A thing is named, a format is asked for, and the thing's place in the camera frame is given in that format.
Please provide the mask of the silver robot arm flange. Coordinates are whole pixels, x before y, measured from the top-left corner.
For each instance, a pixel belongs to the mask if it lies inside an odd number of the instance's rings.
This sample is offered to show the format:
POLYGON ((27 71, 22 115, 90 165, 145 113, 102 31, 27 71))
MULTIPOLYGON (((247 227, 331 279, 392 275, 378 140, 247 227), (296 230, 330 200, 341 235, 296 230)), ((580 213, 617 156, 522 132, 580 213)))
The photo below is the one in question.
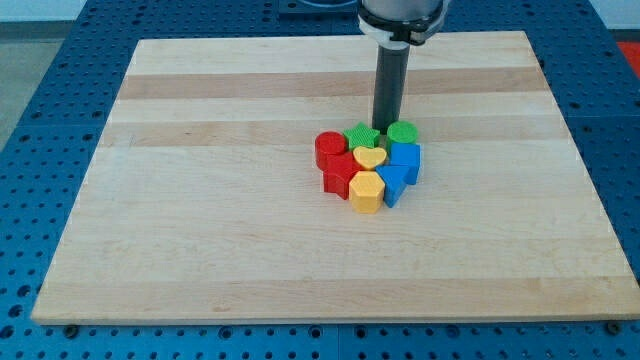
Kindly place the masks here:
POLYGON ((392 51, 421 46, 444 25, 450 0, 360 0, 360 30, 392 51))

